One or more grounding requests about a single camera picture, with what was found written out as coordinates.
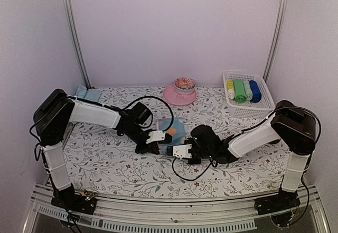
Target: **white wall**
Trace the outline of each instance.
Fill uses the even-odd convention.
[[[167,85],[221,72],[261,75],[279,0],[72,0],[94,86]]]
[[[53,89],[80,83],[62,0],[0,0],[0,232],[20,232],[46,178],[28,133],[34,111]]]
[[[338,0],[288,0],[272,74],[275,99],[311,109],[323,124],[309,174],[338,229]]]

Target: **green towel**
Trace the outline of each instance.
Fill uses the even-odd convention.
[[[243,84],[244,84],[245,93],[247,94],[247,100],[250,101],[252,100],[252,91],[250,88],[250,83],[249,81],[243,81]]]
[[[242,104],[244,102],[246,102],[247,100],[247,94],[245,93],[245,88],[244,88],[244,84],[242,82],[242,80],[233,80],[233,84],[234,84],[234,100],[239,103]]]

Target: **floral tablecloth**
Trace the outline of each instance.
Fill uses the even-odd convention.
[[[100,102],[124,107],[140,96],[162,97],[163,89],[101,89]],[[195,126],[206,124],[226,138],[259,121],[231,117],[223,88],[196,90],[198,97],[194,103],[172,107],[175,117],[184,119],[187,134]],[[154,119],[170,117],[160,101],[144,99],[143,103],[154,113]],[[76,189],[130,197],[219,198],[278,189],[288,160],[288,149],[283,142],[265,145],[234,163],[211,167],[198,180],[188,182],[172,172],[172,157],[141,155],[134,150],[135,143],[126,136],[117,136],[113,129],[77,123],[64,149],[70,179]],[[185,178],[194,178],[208,163],[204,160],[201,165],[187,165],[176,160],[175,168]]]

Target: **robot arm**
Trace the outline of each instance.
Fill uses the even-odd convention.
[[[91,123],[126,134],[136,146],[136,153],[159,154],[158,143],[170,143],[171,136],[162,131],[144,131],[140,126],[151,115],[150,110],[138,102],[132,109],[119,109],[96,102],[79,100],[55,90],[34,113],[34,125],[40,137],[42,158],[54,188],[52,203],[70,210],[93,213],[96,201],[90,195],[76,195],[70,182],[63,158],[62,141],[68,123]]]
[[[187,158],[189,164],[210,158],[217,163],[232,163],[260,146],[282,139],[291,153],[279,193],[256,200],[255,206],[259,214],[295,207],[300,204],[297,189],[316,143],[316,121],[308,112],[284,100],[261,123],[224,140],[211,127],[200,125],[191,131],[192,138],[185,145],[173,147],[172,154]]]

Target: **light blue cloth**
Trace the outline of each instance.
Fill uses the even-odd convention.
[[[86,96],[84,98],[92,102],[98,102],[100,99],[100,96],[101,96],[101,90],[88,89]]]
[[[165,119],[159,119],[158,120],[158,130],[164,130],[168,127],[169,123],[171,121],[171,118],[165,118]],[[166,133],[170,134],[173,139],[170,144],[159,144],[159,150],[161,154],[166,155],[167,154],[167,147],[168,146],[178,146],[184,144],[185,141],[185,130],[184,130],[184,124],[182,118],[174,118],[174,123],[171,126],[171,128],[166,131]]]
[[[83,85],[79,85],[78,90],[76,91],[76,96],[78,98],[84,99],[87,93],[87,88]]]

